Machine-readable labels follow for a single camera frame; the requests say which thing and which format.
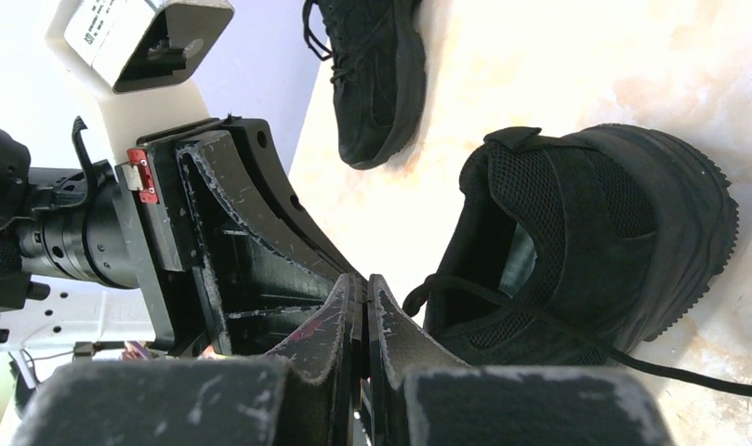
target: black shoelace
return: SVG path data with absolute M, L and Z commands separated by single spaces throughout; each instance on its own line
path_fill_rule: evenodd
M 302 7 L 304 42 L 307 44 L 307 48 L 309 48 L 321 62 L 334 58 L 335 62 L 332 65 L 333 74 L 331 79 L 331 82 L 334 83 L 350 74 L 350 69 L 343 67 L 343 60 L 346 58 L 345 54 L 340 51 L 332 51 L 329 49 L 329 47 L 324 45 L 323 42 L 321 42 L 321 39 L 319 39 L 310 28 L 310 13 L 312 12 L 312 7 L 315 5 L 320 6 L 318 0 L 305 0 L 304 6 Z M 328 33 L 330 37 L 335 38 L 337 27 L 336 20 L 323 19 L 323 26 L 326 27 L 326 33 Z
M 485 299 L 489 302 L 493 302 L 509 310 L 532 316 L 533 318 L 536 318 L 562 332 L 565 332 L 569 336 L 586 342 L 612 360 L 620 362 L 627 367 L 638 370 L 639 372 L 644 372 L 645 374 L 653 374 L 655 376 L 661 376 L 669 379 L 676 379 L 678 381 L 711 388 L 720 392 L 732 393 L 734 395 L 752 398 L 752 385 L 724 381 L 721 379 L 713 378 L 711 376 L 689 372 L 687 370 L 681 370 L 674 367 L 667 367 L 665 365 L 658 365 L 647 361 L 637 360 L 627 355 L 626 353 L 614 348 L 611 344 L 604 342 L 594 334 L 573 327 L 567 322 L 559 320 L 542 308 L 527 305 L 523 302 L 517 302 L 510 298 L 505 298 L 506 295 L 504 295 L 503 293 L 488 289 L 482 285 L 479 285 L 478 283 L 457 277 L 442 277 L 431 274 L 425 280 L 425 283 L 416 287 L 416 289 L 405 298 L 405 301 L 402 305 L 403 311 L 405 311 L 409 316 L 415 316 L 419 312 L 419 309 L 428 301 L 431 291 L 438 292 L 444 289 L 456 289 L 464 291 Z

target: sneaker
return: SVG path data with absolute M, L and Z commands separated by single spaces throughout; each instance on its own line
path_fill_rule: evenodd
M 729 182 L 659 131 L 539 133 L 499 130 L 471 154 L 442 263 L 403 309 L 427 301 L 425 329 L 473 365 L 631 361 L 624 353 L 678 320 L 731 257 Z
M 355 169 L 385 163 L 419 125 L 426 84 L 425 49 L 413 25 L 419 2 L 305 0 L 304 39 L 319 59 L 334 61 L 340 158 Z M 310 30 L 313 5 L 331 49 Z

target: shoe heel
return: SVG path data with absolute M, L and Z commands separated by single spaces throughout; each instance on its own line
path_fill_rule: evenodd
M 720 168 L 679 138 L 633 125 L 599 125 L 582 134 L 588 131 L 632 143 L 630 151 L 606 154 L 621 158 L 617 161 L 634 177 L 644 177 L 642 186 L 654 192 L 657 252 L 637 315 L 644 321 L 640 338 L 653 341 L 709 291 L 710 279 L 731 259 L 739 227 L 737 202 Z M 652 173 L 641 172 L 647 167 Z M 660 290 L 673 291 L 658 295 Z

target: beige marbled surface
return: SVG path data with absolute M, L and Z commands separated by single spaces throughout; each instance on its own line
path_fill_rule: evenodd
M 637 355 L 752 383 L 752 0 L 424 0 L 417 27 L 429 97 L 413 143 L 373 171 L 341 163 L 324 65 L 291 171 L 351 263 L 384 274 L 399 299 L 422 283 L 462 206 L 459 169 L 490 131 L 658 128 L 730 177 L 740 235 L 702 302 Z M 752 444 L 752 400 L 640 379 L 678 444 Z

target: shoe upper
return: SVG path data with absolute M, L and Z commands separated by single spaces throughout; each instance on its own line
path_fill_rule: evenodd
M 494 132 L 468 158 L 464 208 L 437 275 L 497 289 L 609 342 L 626 337 L 632 348 L 640 334 L 620 331 L 652 259 L 653 206 L 606 155 L 538 132 Z M 464 292 L 431 294 L 425 328 L 472 364 L 606 361 L 531 316 Z
M 313 4 L 321 10 L 331 41 L 340 157 L 351 165 L 370 161 L 389 136 L 395 117 L 398 41 L 393 2 L 307 0 L 306 28 Z M 309 45 L 314 36 L 306 29 L 305 37 Z

